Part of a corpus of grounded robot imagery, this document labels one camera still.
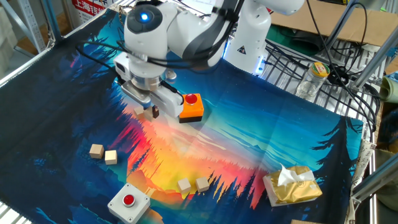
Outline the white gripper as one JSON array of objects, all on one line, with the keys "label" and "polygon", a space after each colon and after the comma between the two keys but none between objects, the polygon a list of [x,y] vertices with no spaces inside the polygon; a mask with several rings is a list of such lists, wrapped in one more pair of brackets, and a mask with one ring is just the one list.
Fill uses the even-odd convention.
[{"label": "white gripper", "polygon": [[152,107],[152,117],[154,119],[159,117],[159,109],[173,118],[178,117],[183,111],[183,96],[166,81],[160,82],[160,86],[150,93],[150,98],[155,105]]}]

